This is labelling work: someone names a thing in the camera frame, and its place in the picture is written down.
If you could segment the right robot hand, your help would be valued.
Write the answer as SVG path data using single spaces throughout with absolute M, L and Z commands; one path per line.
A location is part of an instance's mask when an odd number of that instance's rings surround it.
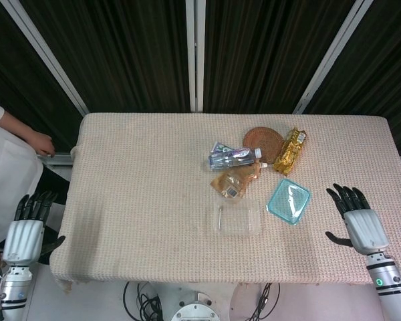
M 331 242 L 351 247 L 362 255 L 372 255 L 387 249 L 389 240 L 382 222 L 361 190 L 334 183 L 333 188 L 327 188 L 326 192 L 335 203 L 348 232 L 348 237 L 342 238 L 326 231 L 325 235 Z

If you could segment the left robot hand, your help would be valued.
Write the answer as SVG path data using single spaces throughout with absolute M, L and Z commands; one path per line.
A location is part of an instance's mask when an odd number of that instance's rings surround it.
M 2 258 L 7 265 L 29 266 L 65 241 L 64 235 L 44 240 L 49 212 L 56 198 L 57 193 L 46 191 L 25 195 L 19 201 L 3 248 Z

